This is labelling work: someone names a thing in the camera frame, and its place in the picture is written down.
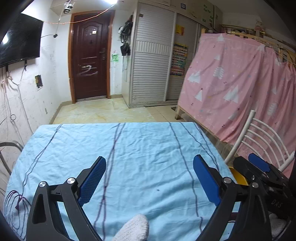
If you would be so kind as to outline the left white gloved hand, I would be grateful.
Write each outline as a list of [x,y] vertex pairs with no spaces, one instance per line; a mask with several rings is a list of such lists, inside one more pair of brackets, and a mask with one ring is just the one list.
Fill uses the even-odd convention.
[[112,238],[112,241],[144,241],[149,236],[149,221],[138,214],[130,219]]

